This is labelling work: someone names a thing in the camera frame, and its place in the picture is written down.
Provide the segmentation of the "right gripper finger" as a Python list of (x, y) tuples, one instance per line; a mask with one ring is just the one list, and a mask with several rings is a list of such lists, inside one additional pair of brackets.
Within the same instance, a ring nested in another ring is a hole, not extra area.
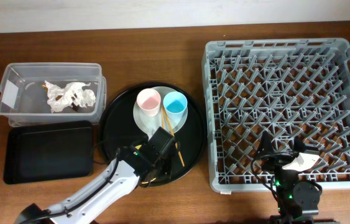
[(303, 153), (306, 151), (305, 143), (297, 136), (293, 140), (293, 151)]
[(257, 148), (257, 155), (258, 156), (272, 155), (274, 152), (275, 151), (272, 147), (270, 136), (267, 131), (264, 131), (260, 139), (259, 147)]

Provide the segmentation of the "yellow bowl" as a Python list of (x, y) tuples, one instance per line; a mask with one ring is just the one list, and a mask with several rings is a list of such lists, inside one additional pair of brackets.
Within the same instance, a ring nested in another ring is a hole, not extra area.
[[(140, 145), (138, 145), (138, 146), (135, 146), (135, 148), (137, 149), (137, 150), (139, 150), (140, 148), (141, 148), (141, 144)], [(150, 179), (150, 180), (145, 180), (145, 181), (142, 181), (140, 184), (141, 185), (149, 185), (151, 182), (153, 182), (153, 181), (155, 181), (157, 178), (156, 177), (154, 177), (154, 178), (152, 178), (152, 179)]]

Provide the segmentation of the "blue plastic cup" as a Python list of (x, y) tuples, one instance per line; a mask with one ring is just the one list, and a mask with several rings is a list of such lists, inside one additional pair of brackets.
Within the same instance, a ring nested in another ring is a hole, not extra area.
[(173, 91), (165, 95), (163, 106), (170, 119), (180, 119), (187, 109), (188, 101), (183, 93)]

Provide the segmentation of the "pink plastic cup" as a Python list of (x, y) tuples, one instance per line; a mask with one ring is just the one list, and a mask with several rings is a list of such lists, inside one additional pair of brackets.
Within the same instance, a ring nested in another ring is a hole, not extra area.
[(146, 88), (137, 95), (136, 103), (146, 116), (156, 116), (160, 109), (160, 93), (153, 88)]

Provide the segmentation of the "brown snack wrapper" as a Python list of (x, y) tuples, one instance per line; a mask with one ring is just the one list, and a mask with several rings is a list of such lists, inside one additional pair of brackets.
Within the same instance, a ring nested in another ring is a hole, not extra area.
[[(48, 88), (47, 88), (47, 86), (46, 86), (45, 84), (42, 84), (42, 88), (43, 88), (46, 92), (48, 92)], [(73, 111), (76, 111), (76, 112), (78, 112), (79, 109), (80, 109), (80, 107), (77, 106), (77, 105), (75, 105), (74, 103), (72, 103), (72, 104), (70, 105), (70, 108), (71, 108)]]

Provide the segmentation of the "white napkin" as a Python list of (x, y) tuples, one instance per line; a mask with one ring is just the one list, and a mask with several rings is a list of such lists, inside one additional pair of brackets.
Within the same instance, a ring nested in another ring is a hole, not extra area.
[(71, 82), (64, 88), (60, 88), (58, 85), (52, 84), (48, 81), (45, 81), (44, 84), (48, 88), (47, 104), (51, 107), (50, 110), (52, 113), (62, 112), (65, 108), (70, 107), (72, 103), (80, 108), (94, 106), (96, 103), (96, 95), (94, 91), (83, 89), (83, 87), (90, 86), (90, 83)]

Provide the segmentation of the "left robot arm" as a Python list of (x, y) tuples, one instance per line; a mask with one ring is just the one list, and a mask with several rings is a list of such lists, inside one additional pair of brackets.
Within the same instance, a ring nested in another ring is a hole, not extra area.
[(176, 153), (173, 140), (150, 139), (118, 149), (116, 158), (82, 189), (45, 210), (33, 203), (16, 223), (93, 223), (115, 201), (167, 170)]

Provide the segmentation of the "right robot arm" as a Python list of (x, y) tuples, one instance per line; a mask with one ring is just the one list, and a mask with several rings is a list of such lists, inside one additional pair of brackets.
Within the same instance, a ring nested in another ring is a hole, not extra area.
[[(251, 162), (251, 171), (277, 201), (279, 214), (270, 216), (269, 223), (315, 222), (313, 217), (319, 213), (318, 204), (323, 188), (315, 181), (300, 180), (299, 174), (311, 169), (319, 158), (319, 150), (306, 145), (299, 137), (293, 140), (290, 151), (276, 152), (268, 132), (262, 132), (259, 147)], [(262, 171), (273, 173), (269, 185), (254, 170), (256, 161), (262, 161)]]

